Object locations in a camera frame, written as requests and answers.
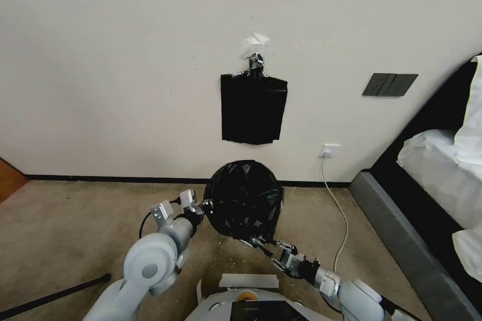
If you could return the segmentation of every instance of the beige carpet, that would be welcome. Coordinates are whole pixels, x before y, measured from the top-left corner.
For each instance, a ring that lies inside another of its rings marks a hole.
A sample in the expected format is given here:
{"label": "beige carpet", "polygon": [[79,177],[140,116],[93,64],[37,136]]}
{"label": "beige carpet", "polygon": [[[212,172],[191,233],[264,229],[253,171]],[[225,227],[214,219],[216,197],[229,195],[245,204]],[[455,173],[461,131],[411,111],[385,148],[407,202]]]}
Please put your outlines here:
{"label": "beige carpet", "polygon": [[[0,309],[91,280],[106,272],[122,278],[124,256],[137,240],[150,206],[204,186],[89,182],[29,182],[0,204]],[[346,189],[335,189],[350,224],[338,261],[344,279],[359,278],[375,290],[430,320],[400,268]],[[156,230],[152,219],[145,234]],[[295,244],[310,259],[330,268],[343,239],[344,222],[326,189],[286,188],[276,239]],[[177,282],[163,295],[147,295],[139,320],[180,321],[203,294],[218,291],[222,273],[275,273],[280,292],[334,320],[317,291],[277,272],[260,250],[217,234],[205,219],[190,243],[191,256]],[[106,285],[94,286],[12,318],[81,320]]]}

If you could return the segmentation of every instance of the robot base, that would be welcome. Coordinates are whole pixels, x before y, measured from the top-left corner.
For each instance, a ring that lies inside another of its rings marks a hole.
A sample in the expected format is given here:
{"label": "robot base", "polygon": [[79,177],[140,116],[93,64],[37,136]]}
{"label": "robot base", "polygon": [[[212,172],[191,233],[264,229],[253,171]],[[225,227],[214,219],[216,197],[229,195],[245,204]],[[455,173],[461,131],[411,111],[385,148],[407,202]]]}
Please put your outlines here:
{"label": "robot base", "polygon": [[[241,298],[250,298],[247,301],[238,301]],[[261,289],[239,288],[226,292],[215,293],[207,297],[189,315],[186,321],[229,321],[229,320],[264,320],[263,312],[269,310],[267,319],[330,321],[297,302],[292,302],[283,295]],[[274,316],[275,311],[282,314],[282,318]]]}

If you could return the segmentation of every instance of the black garbage bag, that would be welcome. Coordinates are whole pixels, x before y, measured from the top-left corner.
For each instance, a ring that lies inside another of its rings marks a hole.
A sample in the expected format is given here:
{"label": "black garbage bag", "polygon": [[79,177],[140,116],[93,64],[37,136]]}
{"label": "black garbage bag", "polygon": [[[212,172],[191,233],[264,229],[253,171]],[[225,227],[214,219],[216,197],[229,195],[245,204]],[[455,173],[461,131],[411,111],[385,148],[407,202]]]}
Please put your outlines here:
{"label": "black garbage bag", "polygon": [[222,139],[266,144],[280,138],[288,82],[266,75],[260,54],[250,68],[221,75]]}
{"label": "black garbage bag", "polygon": [[283,204],[283,188],[274,174],[254,160],[238,160],[222,166],[211,178],[204,200],[213,228],[250,244],[262,237],[270,242]]}

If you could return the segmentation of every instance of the dark rod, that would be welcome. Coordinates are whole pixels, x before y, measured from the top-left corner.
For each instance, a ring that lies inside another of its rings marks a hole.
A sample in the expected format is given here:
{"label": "dark rod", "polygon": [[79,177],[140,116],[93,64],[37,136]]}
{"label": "dark rod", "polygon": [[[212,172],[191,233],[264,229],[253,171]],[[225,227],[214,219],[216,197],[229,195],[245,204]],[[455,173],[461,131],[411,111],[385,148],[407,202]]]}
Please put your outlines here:
{"label": "dark rod", "polygon": [[42,305],[45,305],[46,303],[55,301],[59,298],[68,296],[70,294],[82,291],[83,289],[89,288],[89,287],[97,285],[99,283],[108,282],[110,280],[110,277],[111,277],[111,274],[106,273],[104,276],[93,279],[92,281],[81,283],[80,285],[77,285],[77,286],[74,286],[74,287],[71,287],[71,288],[53,293],[53,294],[45,296],[45,297],[38,298],[36,300],[24,303],[20,306],[9,308],[8,310],[0,312],[0,320],[5,320],[5,319],[8,319],[8,318],[11,318],[11,317],[16,316],[20,313],[23,313],[25,311],[31,310],[33,308],[36,308],[36,307],[39,307],[39,306],[42,306]]}

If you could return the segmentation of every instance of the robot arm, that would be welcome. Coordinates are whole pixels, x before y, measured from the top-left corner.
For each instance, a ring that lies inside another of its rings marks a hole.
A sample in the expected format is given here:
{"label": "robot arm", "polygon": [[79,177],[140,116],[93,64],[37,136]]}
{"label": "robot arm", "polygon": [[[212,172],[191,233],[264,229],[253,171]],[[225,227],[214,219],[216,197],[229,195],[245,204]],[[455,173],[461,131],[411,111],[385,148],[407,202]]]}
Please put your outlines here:
{"label": "robot arm", "polygon": [[135,321],[147,292],[159,295],[176,281],[189,255],[189,240],[204,216],[193,190],[182,192],[179,203],[183,213],[175,219],[169,201],[151,208],[158,233],[131,247],[124,260],[124,278],[102,293],[84,321]]}
{"label": "robot arm", "polygon": [[305,279],[330,304],[337,300],[345,321],[383,321],[385,312],[391,315],[392,321],[421,321],[360,280],[341,282],[337,273],[322,268],[318,259],[308,261],[293,245],[273,241],[274,246],[283,250],[278,260],[264,247],[263,240],[255,243],[285,275]]}

